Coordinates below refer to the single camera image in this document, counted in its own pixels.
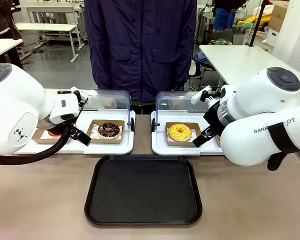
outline display case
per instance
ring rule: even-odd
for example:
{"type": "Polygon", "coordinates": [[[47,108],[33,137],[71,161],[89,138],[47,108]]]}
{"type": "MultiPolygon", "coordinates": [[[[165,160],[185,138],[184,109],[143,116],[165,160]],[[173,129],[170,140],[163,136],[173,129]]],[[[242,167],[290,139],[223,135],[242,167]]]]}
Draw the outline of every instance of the display case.
{"type": "MultiPolygon", "coordinates": [[[[57,94],[49,90],[48,94],[57,94]]],[[[96,155],[122,155],[133,149],[136,114],[131,111],[131,98],[123,90],[87,90],[89,100],[77,119],[75,126],[92,137],[89,146],[70,139],[58,154],[96,154],[96,155]],[[91,135],[92,128],[98,129],[98,124],[105,122],[115,123],[120,127],[119,137],[116,139],[97,140],[91,135]]],[[[53,144],[39,144],[33,139],[20,149],[17,154],[40,153],[53,144]]]]}
{"type": "Polygon", "coordinates": [[[196,147],[192,137],[200,134],[209,124],[203,118],[208,111],[206,102],[193,105],[191,97],[196,92],[162,91],[156,97],[156,111],[151,114],[152,150],[159,155],[198,156],[223,155],[216,138],[196,147]],[[169,127],[173,124],[185,124],[192,136],[185,142],[176,142],[169,137],[169,127]]]}

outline empty black serving tray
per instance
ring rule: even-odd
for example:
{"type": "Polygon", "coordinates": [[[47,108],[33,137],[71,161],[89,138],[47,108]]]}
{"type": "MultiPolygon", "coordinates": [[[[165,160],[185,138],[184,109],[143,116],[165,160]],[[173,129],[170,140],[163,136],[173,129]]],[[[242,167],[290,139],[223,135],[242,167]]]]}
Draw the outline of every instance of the empty black serving tray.
{"type": "Polygon", "coordinates": [[[84,212],[96,225],[189,225],[202,204],[186,158],[111,155],[95,166],[84,212]]]}

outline transparent cover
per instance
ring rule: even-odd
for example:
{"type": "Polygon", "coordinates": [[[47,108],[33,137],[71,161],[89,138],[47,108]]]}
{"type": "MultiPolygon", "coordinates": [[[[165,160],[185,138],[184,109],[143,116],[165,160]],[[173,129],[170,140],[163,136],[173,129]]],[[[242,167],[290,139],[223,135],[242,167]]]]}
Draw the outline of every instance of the transparent cover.
{"type": "Polygon", "coordinates": [[[208,104],[206,102],[198,102],[193,105],[191,97],[197,91],[161,91],[156,96],[156,113],[155,123],[157,125],[160,113],[166,111],[182,111],[189,113],[205,113],[208,111],[208,104]]]}
{"type": "Polygon", "coordinates": [[[98,109],[119,109],[127,110],[128,125],[131,123],[131,97],[127,91],[124,90],[105,90],[96,89],[89,91],[89,104],[84,106],[85,111],[95,111],[98,109]]]}

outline yellow frosted donut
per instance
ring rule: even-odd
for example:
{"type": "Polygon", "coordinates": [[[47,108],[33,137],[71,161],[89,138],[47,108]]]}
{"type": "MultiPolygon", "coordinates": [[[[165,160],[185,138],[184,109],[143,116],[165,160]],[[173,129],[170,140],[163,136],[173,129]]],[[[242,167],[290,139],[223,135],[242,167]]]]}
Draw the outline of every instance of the yellow frosted donut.
{"type": "Polygon", "coordinates": [[[188,126],[178,123],[169,128],[169,135],[177,142],[185,142],[190,139],[192,132],[188,126]]]}

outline black pants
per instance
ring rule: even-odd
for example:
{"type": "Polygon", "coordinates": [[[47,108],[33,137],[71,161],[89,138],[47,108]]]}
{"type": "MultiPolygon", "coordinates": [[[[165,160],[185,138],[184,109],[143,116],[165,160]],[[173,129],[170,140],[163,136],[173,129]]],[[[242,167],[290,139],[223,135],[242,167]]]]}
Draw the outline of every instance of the black pants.
{"type": "MultiPolygon", "coordinates": [[[[7,31],[3,34],[0,34],[0,39],[13,39],[13,35],[12,35],[11,30],[9,30],[9,31],[7,31]]],[[[16,47],[11,48],[10,50],[6,51],[6,53],[8,54],[8,57],[9,57],[10,62],[12,64],[14,64],[14,65],[18,66],[19,68],[23,69],[16,47]]],[[[0,55],[0,63],[2,64],[2,63],[6,63],[6,62],[7,62],[6,61],[6,56],[3,53],[3,54],[0,55]]]]}
{"type": "Polygon", "coordinates": [[[143,105],[143,106],[132,105],[132,110],[135,112],[135,114],[150,115],[153,111],[156,110],[156,105],[155,104],[143,105]]]}

